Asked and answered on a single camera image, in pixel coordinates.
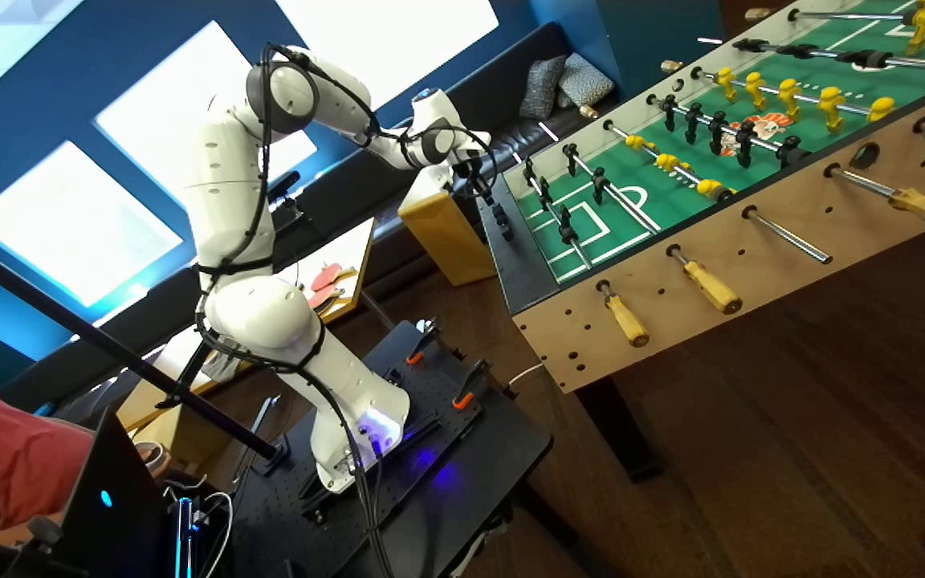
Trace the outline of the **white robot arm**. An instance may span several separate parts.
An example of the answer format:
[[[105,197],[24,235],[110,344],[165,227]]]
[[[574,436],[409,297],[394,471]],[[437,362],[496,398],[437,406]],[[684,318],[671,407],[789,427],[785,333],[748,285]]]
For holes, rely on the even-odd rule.
[[[412,121],[384,130],[354,74],[309,50],[272,45],[246,70],[241,98],[216,103],[190,138],[181,197],[201,288],[195,324],[218,351],[270,366],[316,407],[316,475],[342,496],[401,445],[412,394],[349,355],[277,269],[265,147],[312,121],[417,178],[471,162],[492,134],[468,130],[442,89],[415,98]]]

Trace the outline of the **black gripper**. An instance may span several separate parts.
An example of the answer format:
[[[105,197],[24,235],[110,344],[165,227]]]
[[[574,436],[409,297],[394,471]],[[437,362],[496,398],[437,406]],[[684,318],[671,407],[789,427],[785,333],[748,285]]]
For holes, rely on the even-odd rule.
[[[477,150],[462,150],[453,157],[453,190],[496,206],[499,162]]]

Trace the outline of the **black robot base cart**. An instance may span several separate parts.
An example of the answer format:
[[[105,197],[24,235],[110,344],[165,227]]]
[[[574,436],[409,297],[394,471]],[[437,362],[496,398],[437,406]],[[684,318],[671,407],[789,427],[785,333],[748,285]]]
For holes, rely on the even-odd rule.
[[[366,362],[412,394],[405,445],[368,479],[371,512],[316,484],[301,416],[277,436],[289,461],[239,483],[233,578],[442,578],[550,449],[487,372],[409,320]]]

